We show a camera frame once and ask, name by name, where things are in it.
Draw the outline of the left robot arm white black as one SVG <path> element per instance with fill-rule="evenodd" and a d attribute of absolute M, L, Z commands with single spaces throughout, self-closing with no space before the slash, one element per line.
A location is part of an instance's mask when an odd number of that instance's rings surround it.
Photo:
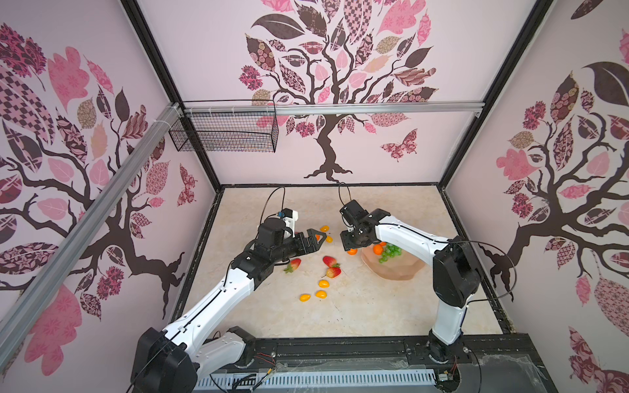
<path fill-rule="evenodd" d="M 315 229 L 295 232 L 296 219 L 270 217 L 256 237 L 229 263 L 226 274 L 201 301 L 175 322 L 139 338 L 130 377 L 130 392 L 191 392 L 198 380 L 240 360 L 250 363 L 246 348 L 252 337 L 232 329 L 221 338 L 211 334 L 242 300 L 270 276 L 275 265 L 316 253 L 326 234 Z"/>

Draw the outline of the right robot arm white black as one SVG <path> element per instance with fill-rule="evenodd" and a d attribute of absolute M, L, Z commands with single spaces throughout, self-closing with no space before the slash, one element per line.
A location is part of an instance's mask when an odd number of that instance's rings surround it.
<path fill-rule="evenodd" d="M 426 233 L 382 209 L 369 212 L 356 200 L 345 204 L 340 214 L 347 226 L 341 232 L 346 251 L 387 242 L 432 269 L 432 288 L 439 303 L 426 351 L 437 364 L 450 362 L 462 336 L 468 305 L 482 281 L 480 262 L 471 242 L 462 237 L 448 239 Z"/>

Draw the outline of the green grape bunch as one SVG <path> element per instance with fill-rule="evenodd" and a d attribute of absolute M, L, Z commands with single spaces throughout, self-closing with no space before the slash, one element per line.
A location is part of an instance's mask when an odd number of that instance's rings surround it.
<path fill-rule="evenodd" d="M 379 256 L 378 263 L 385 264 L 389 260 L 399 257 L 402 254 L 401 248 L 391 243 L 379 244 L 383 247 L 383 254 Z"/>

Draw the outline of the pink petal-shaped fruit bowl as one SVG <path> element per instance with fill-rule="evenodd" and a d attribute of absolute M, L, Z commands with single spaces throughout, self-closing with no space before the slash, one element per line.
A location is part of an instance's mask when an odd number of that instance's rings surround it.
<path fill-rule="evenodd" d="M 360 257 L 366 266 L 380 278 L 391 281 L 408 281 L 428 266 L 423 260 L 402 249 L 401 256 L 393 258 L 385 264 L 380 264 L 378 263 L 379 255 L 373 253 L 373 246 L 362 248 Z"/>

